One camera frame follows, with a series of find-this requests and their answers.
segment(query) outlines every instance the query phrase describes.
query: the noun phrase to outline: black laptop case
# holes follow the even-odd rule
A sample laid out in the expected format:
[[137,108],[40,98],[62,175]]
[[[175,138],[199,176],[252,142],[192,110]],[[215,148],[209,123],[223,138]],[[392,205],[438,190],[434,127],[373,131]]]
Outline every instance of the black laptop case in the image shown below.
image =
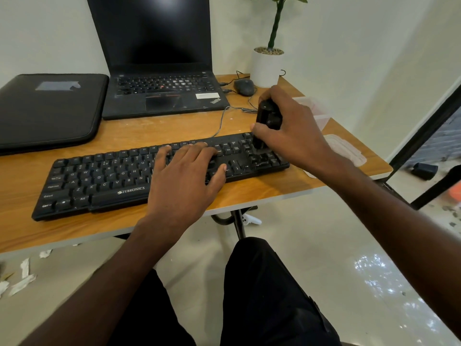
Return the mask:
[[0,154],[83,144],[96,135],[109,78],[23,74],[0,88]]

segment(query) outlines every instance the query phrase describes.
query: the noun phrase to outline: left hand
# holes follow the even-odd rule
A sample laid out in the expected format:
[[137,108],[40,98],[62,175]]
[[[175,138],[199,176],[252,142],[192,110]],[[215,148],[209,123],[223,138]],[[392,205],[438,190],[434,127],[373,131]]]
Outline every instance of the left hand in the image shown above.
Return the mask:
[[204,142],[184,146],[166,166],[165,158],[170,151],[170,146],[158,150],[147,214],[133,234],[143,231],[147,239],[153,236],[155,240],[160,234],[170,245],[174,245],[215,200],[226,182],[227,166],[220,165],[208,185],[205,185],[208,163],[217,153],[215,148],[208,147]]

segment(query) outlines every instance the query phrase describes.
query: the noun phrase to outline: plant stem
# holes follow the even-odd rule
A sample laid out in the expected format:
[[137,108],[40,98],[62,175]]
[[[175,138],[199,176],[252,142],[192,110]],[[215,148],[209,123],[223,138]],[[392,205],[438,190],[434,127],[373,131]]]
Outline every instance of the plant stem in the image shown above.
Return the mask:
[[280,15],[282,13],[282,10],[284,9],[284,4],[285,4],[285,0],[279,0],[279,2],[277,2],[277,13],[275,14],[274,26],[272,27],[271,38],[267,46],[268,51],[274,50],[275,37],[277,36],[277,30],[279,28],[279,22],[280,22]]

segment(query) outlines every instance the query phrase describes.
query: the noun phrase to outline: hand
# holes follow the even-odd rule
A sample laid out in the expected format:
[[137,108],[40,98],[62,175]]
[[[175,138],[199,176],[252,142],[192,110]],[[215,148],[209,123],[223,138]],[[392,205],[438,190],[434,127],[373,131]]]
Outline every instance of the hand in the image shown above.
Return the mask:
[[270,149],[297,167],[322,178],[340,160],[322,135],[309,107],[299,104],[279,86],[272,86],[260,97],[260,102],[272,100],[283,116],[280,130],[255,123],[251,130]]
[[[172,246],[215,200],[226,182],[227,166],[220,165],[208,185],[205,185],[208,163],[217,154],[215,148],[208,148],[204,142],[184,146],[166,166],[166,155],[170,151],[170,146],[158,150],[147,214],[135,231],[146,231],[146,237],[149,232],[162,231],[162,240],[165,239]],[[158,240],[158,232],[153,235]]]

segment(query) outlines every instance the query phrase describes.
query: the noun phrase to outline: forearm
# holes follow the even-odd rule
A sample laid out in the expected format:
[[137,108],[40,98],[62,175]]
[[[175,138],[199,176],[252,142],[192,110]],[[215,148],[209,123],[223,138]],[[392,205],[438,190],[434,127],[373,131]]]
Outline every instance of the forearm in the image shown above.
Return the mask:
[[135,232],[22,345],[105,345],[147,273],[171,247],[161,237],[155,243]]
[[324,175],[403,275],[457,333],[461,316],[461,240],[376,185],[348,161]]

